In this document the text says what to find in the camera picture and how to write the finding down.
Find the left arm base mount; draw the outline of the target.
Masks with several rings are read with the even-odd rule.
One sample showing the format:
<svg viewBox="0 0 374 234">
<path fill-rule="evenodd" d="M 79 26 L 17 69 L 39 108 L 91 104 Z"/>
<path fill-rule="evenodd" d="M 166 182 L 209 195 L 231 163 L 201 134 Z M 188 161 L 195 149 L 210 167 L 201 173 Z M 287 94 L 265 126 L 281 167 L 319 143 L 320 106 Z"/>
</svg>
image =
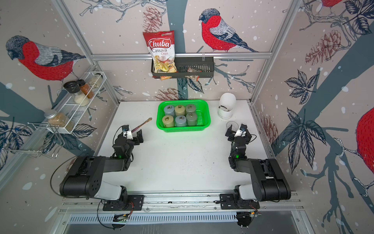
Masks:
<svg viewBox="0 0 374 234">
<path fill-rule="evenodd" d="M 126 201 L 123 199 L 109 200 L 103 205 L 103 211 L 141 211 L 144 198 L 144 195 L 127 195 Z"/>
</svg>

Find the blue canister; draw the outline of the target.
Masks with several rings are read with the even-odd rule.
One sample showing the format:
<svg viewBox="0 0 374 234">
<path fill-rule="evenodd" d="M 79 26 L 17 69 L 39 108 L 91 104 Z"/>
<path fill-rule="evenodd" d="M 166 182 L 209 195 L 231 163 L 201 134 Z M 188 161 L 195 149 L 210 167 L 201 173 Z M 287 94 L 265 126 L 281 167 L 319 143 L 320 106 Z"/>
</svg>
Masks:
<svg viewBox="0 0 374 234">
<path fill-rule="evenodd" d="M 164 114 L 165 116 L 173 116 L 175 117 L 175 107 L 173 105 L 167 105 L 164 107 Z"/>
<path fill-rule="evenodd" d="M 186 127 L 187 126 L 187 119 L 183 115 L 176 116 L 174 121 L 175 121 L 175 126 L 176 127 Z"/>
</svg>

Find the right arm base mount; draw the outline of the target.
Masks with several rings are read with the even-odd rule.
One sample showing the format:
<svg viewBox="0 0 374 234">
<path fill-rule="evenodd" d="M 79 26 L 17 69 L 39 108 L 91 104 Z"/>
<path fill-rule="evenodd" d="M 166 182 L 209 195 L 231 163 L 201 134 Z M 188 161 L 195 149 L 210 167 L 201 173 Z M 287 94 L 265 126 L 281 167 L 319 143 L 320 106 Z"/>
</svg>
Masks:
<svg viewBox="0 0 374 234">
<path fill-rule="evenodd" d="M 244 200 L 239 198 L 235 194 L 220 194 L 219 200 L 216 202 L 216 204 L 219 204 L 222 210 L 258 210 L 260 208 L 259 202 L 257 200 Z"/>
</svg>

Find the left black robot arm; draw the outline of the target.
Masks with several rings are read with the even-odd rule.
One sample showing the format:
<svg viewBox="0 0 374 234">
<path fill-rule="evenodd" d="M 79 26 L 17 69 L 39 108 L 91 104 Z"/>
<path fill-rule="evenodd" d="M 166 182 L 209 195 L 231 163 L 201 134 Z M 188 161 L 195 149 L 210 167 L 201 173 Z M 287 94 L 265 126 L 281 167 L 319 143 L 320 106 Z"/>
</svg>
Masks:
<svg viewBox="0 0 374 234">
<path fill-rule="evenodd" d="M 111 157 L 77 157 L 59 186 L 59 192 L 67 198 L 95 198 L 107 201 L 127 201 L 124 186 L 103 181 L 103 175 L 128 170 L 133 161 L 135 145 L 144 142 L 142 130 L 130 137 L 129 132 L 119 134 L 113 144 Z"/>
</svg>

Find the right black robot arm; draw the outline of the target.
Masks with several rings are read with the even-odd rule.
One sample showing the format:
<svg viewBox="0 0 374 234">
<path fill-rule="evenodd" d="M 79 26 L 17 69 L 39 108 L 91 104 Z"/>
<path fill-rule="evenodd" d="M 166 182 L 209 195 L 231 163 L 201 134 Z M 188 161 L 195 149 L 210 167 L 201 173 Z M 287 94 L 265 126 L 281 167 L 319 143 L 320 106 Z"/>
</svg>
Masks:
<svg viewBox="0 0 374 234">
<path fill-rule="evenodd" d="M 247 173 L 251 178 L 250 184 L 235 186 L 234 197 L 237 200 L 279 202 L 291 198 L 291 189 L 275 159 L 249 159 L 245 155 L 246 146 L 252 139 L 247 125 L 241 124 L 236 131 L 229 126 L 225 136 L 231 142 L 228 157 L 231 169 Z"/>
</svg>

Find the green canister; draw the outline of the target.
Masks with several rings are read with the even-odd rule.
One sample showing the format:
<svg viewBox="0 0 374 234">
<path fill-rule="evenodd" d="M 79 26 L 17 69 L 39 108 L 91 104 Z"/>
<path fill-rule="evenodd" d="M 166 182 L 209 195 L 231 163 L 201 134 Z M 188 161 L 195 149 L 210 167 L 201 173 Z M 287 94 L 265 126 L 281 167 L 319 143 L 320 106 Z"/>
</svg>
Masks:
<svg viewBox="0 0 374 234">
<path fill-rule="evenodd" d="M 185 106 L 186 114 L 189 113 L 195 113 L 196 112 L 196 106 L 193 104 L 189 104 Z"/>
<path fill-rule="evenodd" d="M 197 125 L 197 114 L 195 112 L 187 113 L 186 120 L 188 126 L 196 126 Z"/>
</svg>

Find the yellow canister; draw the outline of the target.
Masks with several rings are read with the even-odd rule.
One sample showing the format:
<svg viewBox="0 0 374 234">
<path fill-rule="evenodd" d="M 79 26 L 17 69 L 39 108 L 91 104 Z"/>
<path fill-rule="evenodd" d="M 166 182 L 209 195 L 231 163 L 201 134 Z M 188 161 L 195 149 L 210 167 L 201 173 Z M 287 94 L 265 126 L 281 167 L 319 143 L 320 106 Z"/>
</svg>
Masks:
<svg viewBox="0 0 374 234">
<path fill-rule="evenodd" d="M 164 126 L 165 128 L 172 128 L 172 127 L 175 127 L 174 116 L 172 116 L 172 115 L 165 115 L 165 116 L 162 118 L 162 123 L 163 123 L 163 126 Z"/>
<path fill-rule="evenodd" d="M 186 115 L 186 108 L 184 105 L 176 105 L 174 107 L 174 112 L 176 116 L 185 116 Z"/>
</svg>

